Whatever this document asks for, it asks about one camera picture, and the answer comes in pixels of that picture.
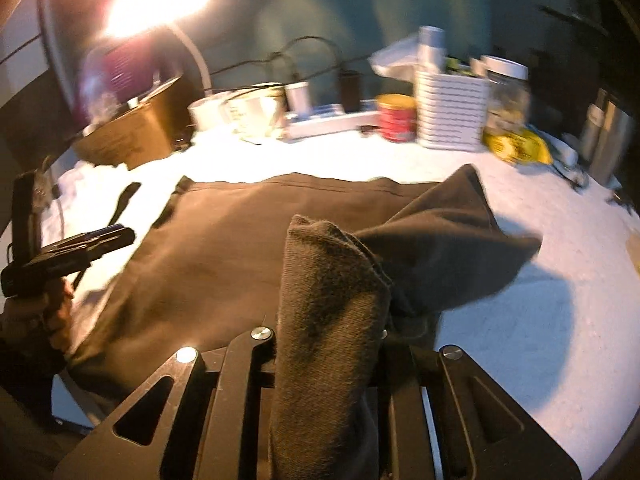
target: glass jar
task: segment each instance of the glass jar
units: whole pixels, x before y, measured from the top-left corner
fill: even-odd
[[[518,133],[527,123],[529,113],[527,67],[493,56],[482,56],[481,62],[490,82],[485,132]]]

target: yellow lid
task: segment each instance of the yellow lid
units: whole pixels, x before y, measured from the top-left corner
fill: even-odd
[[[405,110],[415,108],[415,99],[409,95],[383,94],[376,98],[378,106],[391,108],[392,110]]]

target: silver bolt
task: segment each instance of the silver bolt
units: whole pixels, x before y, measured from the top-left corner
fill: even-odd
[[[264,341],[271,337],[271,328],[267,328],[265,326],[259,326],[258,328],[254,328],[251,330],[251,337],[257,339],[258,341]]]
[[[462,351],[462,348],[460,348],[459,346],[447,345],[442,349],[442,354],[447,359],[451,359],[452,361],[457,361],[465,353]]]

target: white table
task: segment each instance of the white table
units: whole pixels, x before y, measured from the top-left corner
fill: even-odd
[[[536,231],[542,250],[507,290],[444,313],[437,345],[461,346],[554,437],[588,478],[604,462],[640,404],[640,278],[626,254],[640,220],[607,205],[591,181],[577,194],[541,166],[513,167],[488,152],[431,151],[356,132],[254,146],[208,132],[185,153],[127,172],[79,164],[66,173],[66,235],[103,227],[122,189],[143,184],[120,221],[142,240],[178,179],[257,182],[300,172],[325,178],[440,181],[478,168],[498,223]],[[46,220],[45,238],[58,219]],[[136,245],[94,264],[78,290],[74,334],[91,329],[110,279]]]

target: white woven basket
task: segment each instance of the white woven basket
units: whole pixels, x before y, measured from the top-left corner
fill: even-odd
[[[484,78],[417,70],[418,143],[437,150],[478,150],[488,93]]]

